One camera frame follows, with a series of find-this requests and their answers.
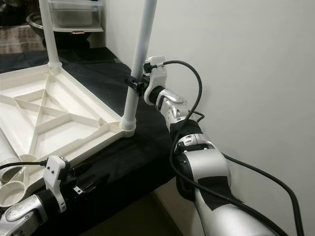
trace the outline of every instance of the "plastic cup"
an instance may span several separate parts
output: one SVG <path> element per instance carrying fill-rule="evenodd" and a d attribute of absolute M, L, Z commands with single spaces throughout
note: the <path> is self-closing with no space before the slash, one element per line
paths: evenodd
<path fill-rule="evenodd" d="M 0 166 L 14 162 L 21 162 L 21 160 L 17 157 L 9 141 L 0 129 Z M 0 180 L 3 183 L 9 182 L 21 168 L 22 166 L 12 166 L 0 170 Z"/>
<path fill-rule="evenodd" d="M 0 187 L 0 207 L 10 207 L 21 201 L 26 187 L 20 181 L 11 181 Z"/>

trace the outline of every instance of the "transparent plastic container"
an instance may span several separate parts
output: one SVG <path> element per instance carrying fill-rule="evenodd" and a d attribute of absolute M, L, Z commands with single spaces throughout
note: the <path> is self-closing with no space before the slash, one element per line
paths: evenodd
<path fill-rule="evenodd" d="M 49 0 L 54 31 L 103 31 L 103 3 L 92 0 Z"/>

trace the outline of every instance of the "black cloth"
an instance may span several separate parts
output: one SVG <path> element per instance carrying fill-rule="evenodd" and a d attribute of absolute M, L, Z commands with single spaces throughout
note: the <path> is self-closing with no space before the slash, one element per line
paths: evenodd
<path fill-rule="evenodd" d="M 59 56 L 67 72 L 117 114 L 123 115 L 127 92 L 124 78 L 130 75 L 125 64 L 107 48 L 59 50 Z M 0 55 L 0 72 L 47 62 L 46 51 Z M 94 154 L 88 159 L 93 166 L 79 177 L 80 181 L 96 180 L 108 173 L 108 182 L 95 189 L 86 201 L 68 206 L 66 212 L 50 218 L 34 235 L 78 235 L 174 176 L 168 163 L 172 141 L 164 118 L 142 98 L 139 99 L 136 118 L 134 136 L 121 138 Z"/>

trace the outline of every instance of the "white pole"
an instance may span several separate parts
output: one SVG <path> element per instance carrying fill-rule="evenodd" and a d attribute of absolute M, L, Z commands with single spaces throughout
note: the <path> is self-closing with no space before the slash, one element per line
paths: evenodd
<path fill-rule="evenodd" d="M 48 52 L 50 67 L 60 67 L 61 63 L 58 58 L 57 47 L 54 37 L 53 23 L 51 21 L 48 0 L 39 0 L 40 14 L 43 22 L 46 47 Z"/>
<path fill-rule="evenodd" d="M 131 76 L 138 81 L 142 78 L 143 64 L 147 57 L 150 35 L 152 31 L 154 13 L 157 6 L 157 0 L 146 0 L 143 10 L 140 32 L 137 39 Z M 136 128 L 136 110 L 138 105 L 138 94 L 134 89 L 128 87 L 125 111 L 120 122 L 120 127 L 126 131 L 132 131 Z"/>

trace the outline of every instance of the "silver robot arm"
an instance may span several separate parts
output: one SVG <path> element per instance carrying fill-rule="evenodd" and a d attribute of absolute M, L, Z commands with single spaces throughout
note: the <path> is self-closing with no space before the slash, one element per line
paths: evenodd
<path fill-rule="evenodd" d="M 30 236 L 52 212 L 65 211 L 60 183 L 66 179 L 69 167 L 70 164 L 62 157 L 50 156 L 44 171 L 46 190 L 7 209 L 0 217 L 0 236 Z"/>
<path fill-rule="evenodd" d="M 151 57 L 145 66 L 161 65 L 164 57 Z M 190 111 L 187 102 L 165 88 L 166 70 L 163 66 L 146 71 L 150 75 L 144 100 L 164 116 L 172 138 L 180 132 L 175 149 L 176 166 L 186 177 L 217 192 L 236 199 L 230 190 L 230 171 L 221 152 L 202 133 L 194 115 L 180 130 Z M 199 213 L 207 236 L 277 236 L 270 228 L 240 208 L 209 195 L 177 178 L 182 197 L 192 201 Z"/>

